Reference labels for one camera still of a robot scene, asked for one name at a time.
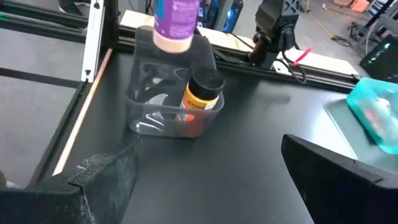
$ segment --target purple bottle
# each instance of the purple bottle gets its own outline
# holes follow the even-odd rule
[[[191,46],[200,0],[155,0],[154,43],[169,53]]]

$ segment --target black lid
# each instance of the black lid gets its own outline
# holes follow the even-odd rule
[[[222,74],[205,67],[195,70],[188,84],[191,93],[202,100],[214,100],[221,93],[223,86]]]

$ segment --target purple label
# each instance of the purple label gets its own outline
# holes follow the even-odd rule
[[[172,40],[193,36],[200,0],[156,0],[155,30]]]

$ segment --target black table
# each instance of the black table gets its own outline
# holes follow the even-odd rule
[[[124,91],[132,55],[114,52],[65,169],[131,138]],[[123,223],[312,223],[280,153],[295,134],[351,156],[323,106],[340,93],[226,74],[225,106],[197,140],[142,136]]]

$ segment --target clear plastic container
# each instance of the clear plastic container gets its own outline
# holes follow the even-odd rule
[[[398,154],[398,85],[362,78],[346,101],[376,144]]]
[[[136,32],[136,48],[129,88],[126,92],[127,122],[141,134],[177,138],[197,138],[224,106],[223,94],[212,110],[180,107],[185,87],[197,68],[216,69],[209,41],[195,35],[191,47],[182,54],[169,54],[152,41],[153,27]],[[193,115],[191,121],[177,119]]]

